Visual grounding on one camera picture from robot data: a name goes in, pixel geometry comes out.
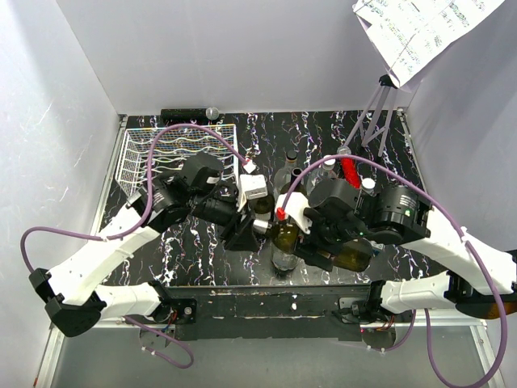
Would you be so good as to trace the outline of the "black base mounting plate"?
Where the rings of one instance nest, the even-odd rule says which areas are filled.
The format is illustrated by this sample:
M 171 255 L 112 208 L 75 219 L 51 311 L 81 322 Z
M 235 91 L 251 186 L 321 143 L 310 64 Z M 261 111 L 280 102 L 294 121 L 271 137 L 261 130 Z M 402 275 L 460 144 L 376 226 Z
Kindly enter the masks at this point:
M 177 316 L 179 340 L 327 338 L 359 341 L 360 327 L 404 322 L 380 307 L 380 286 L 273 285 L 160 287 Z

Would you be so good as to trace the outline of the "dark green wine bottle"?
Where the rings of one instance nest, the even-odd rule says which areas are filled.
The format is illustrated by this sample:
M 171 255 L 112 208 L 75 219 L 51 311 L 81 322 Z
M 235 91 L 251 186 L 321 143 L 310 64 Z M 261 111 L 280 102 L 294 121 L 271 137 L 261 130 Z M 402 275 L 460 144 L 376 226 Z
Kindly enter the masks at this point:
M 254 214 L 253 228 L 257 233 L 263 235 L 270 233 L 274 206 L 275 198 L 272 194 L 267 194 L 265 197 L 250 202 L 250 209 Z

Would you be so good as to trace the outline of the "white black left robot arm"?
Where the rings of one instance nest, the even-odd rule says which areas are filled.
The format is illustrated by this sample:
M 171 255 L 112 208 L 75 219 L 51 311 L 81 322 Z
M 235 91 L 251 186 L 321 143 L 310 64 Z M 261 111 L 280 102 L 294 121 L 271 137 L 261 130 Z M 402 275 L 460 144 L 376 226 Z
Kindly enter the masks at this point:
M 29 276 L 52 323 L 67 337 L 106 318 L 140 315 L 164 323 L 179 304 L 157 282 L 104 286 L 103 279 L 134 252 L 188 216 L 220 226 L 227 251 L 257 251 L 251 201 L 268 194 L 263 175 L 223 180 L 221 161 L 204 152 L 187 158 L 179 171 L 165 171 L 128 198 L 98 235 L 61 264 Z

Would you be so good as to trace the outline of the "dark wine bottle open neck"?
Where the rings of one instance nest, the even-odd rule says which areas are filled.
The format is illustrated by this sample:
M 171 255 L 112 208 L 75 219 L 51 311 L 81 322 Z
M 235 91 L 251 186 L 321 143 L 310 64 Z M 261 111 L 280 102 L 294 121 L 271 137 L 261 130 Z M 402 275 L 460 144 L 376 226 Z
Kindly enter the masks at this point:
M 294 180 L 301 174 L 299 167 L 282 167 L 274 178 L 275 198 L 278 200 L 280 195 L 285 194 Z

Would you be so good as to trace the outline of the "olive green wine bottle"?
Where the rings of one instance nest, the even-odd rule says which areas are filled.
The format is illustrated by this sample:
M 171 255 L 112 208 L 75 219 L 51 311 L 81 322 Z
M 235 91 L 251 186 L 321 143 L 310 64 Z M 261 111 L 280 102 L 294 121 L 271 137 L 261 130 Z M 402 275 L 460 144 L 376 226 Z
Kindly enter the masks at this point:
M 342 250 L 333 258 L 333 265 L 352 272 L 364 272 L 372 257 L 372 244 L 365 238 L 354 239 L 343 244 Z

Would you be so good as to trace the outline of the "aluminium frame rail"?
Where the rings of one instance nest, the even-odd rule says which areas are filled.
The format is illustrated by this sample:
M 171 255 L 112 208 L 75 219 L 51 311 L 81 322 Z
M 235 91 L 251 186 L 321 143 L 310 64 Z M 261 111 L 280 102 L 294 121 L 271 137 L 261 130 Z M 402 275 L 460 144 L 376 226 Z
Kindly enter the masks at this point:
M 98 234 L 79 234 L 51 227 L 32 228 L 85 240 L 85 245 L 50 269 L 31 271 L 29 280 L 45 303 L 53 325 L 67 337 L 89 331 L 99 321 L 121 318 L 133 323 L 139 315 L 156 323 L 166 321 L 171 308 L 160 285 L 105 286 L 103 280 L 116 267 L 154 239 L 161 231 L 153 226 L 153 188 L 147 182 L 144 209 L 124 205 Z

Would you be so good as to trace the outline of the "red glitter tube bottle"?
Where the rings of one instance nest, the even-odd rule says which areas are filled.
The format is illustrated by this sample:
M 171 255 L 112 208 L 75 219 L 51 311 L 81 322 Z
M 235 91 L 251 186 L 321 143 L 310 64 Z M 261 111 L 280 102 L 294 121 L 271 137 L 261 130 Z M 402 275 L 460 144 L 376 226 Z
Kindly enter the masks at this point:
M 337 149 L 337 154 L 351 155 L 351 150 L 347 145 L 342 145 Z M 354 188 L 359 189 L 361 180 L 355 168 L 355 162 L 351 158 L 341 158 L 340 164 L 343 170 L 345 180 Z

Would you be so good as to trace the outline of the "small bottle white cap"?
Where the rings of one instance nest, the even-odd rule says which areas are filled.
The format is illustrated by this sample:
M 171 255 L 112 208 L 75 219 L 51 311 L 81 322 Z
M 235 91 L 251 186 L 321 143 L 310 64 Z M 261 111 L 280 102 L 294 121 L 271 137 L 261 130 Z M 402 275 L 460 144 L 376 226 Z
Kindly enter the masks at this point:
M 363 178 L 360 184 L 361 194 L 364 196 L 374 197 L 376 188 L 376 181 L 372 178 Z

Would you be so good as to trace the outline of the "clear bottle black cap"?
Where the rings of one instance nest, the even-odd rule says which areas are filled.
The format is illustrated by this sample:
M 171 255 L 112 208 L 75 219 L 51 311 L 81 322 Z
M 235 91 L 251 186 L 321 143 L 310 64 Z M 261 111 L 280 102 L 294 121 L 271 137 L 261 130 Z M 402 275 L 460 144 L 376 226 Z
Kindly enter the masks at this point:
M 290 182 L 292 170 L 297 166 L 298 152 L 289 150 L 285 153 L 284 165 L 275 173 L 273 188 L 279 192 L 281 188 Z

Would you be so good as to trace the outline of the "clear bottle white cap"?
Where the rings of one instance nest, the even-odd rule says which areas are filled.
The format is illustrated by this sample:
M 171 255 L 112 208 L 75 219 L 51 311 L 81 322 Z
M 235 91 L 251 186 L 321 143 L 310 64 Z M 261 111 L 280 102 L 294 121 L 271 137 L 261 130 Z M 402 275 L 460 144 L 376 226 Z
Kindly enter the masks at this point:
M 307 178 L 306 191 L 310 194 L 311 191 L 325 179 L 337 179 L 338 176 L 334 171 L 335 160 L 330 159 L 321 164 L 318 168 L 312 170 Z

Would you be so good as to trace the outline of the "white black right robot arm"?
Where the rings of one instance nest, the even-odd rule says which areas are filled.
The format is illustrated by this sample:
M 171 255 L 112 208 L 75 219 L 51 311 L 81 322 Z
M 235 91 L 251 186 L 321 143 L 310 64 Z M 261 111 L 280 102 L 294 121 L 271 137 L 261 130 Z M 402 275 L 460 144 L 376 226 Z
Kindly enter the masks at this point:
M 366 178 L 355 188 L 345 179 L 324 179 L 309 194 L 280 200 L 279 209 L 300 229 L 294 254 L 325 271 L 364 271 L 375 243 L 416 251 L 443 266 L 422 279 L 372 282 L 365 299 L 336 311 L 345 321 L 380 322 L 419 309 L 455 309 L 481 319 L 516 312 L 516 256 L 455 229 L 444 211 L 408 187 L 377 190 Z

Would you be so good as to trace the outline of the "white printed paper sheets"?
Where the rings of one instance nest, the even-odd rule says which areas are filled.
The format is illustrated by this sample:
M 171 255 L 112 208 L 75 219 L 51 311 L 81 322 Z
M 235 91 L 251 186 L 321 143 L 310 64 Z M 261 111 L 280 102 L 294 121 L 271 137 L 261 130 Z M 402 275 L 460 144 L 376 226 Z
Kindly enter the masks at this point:
M 494 1 L 358 1 L 355 16 L 397 88 L 502 5 Z

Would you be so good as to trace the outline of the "purple tripod stand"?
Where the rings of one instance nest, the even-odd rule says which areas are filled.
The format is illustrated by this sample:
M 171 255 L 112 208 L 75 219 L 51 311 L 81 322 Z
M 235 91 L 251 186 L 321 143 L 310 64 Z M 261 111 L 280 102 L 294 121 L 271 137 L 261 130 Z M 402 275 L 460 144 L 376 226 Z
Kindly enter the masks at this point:
M 349 146 L 355 134 L 360 132 L 361 146 L 363 148 L 367 148 L 373 140 L 378 137 L 380 138 L 377 157 L 380 158 L 382 156 L 389 134 L 393 113 L 395 111 L 397 91 L 398 88 L 394 85 L 392 79 L 387 74 L 379 78 L 378 86 L 368 101 L 367 107 L 360 113 L 359 118 L 356 120 L 352 130 L 345 140 L 344 145 L 346 147 Z M 386 103 L 388 104 L 387 115 L 385 117 L 384 124 L 379 126 L 379 119 Z M 364 119 L 371 108 L 373 108 L 372 118 L 368 123 L 368 127 L 364 128 Z

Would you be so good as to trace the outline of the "clear round glass bottle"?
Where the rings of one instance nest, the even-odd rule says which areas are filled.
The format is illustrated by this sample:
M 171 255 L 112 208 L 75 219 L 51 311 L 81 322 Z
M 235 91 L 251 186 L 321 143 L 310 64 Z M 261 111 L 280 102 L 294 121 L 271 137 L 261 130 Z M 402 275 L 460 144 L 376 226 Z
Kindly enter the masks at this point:
M 271 262 L 277 272 L 287 273 L 298 265 L 294 255 L 298 233 L 298 225 L 289 221 L 280 221 L 271 229 Z

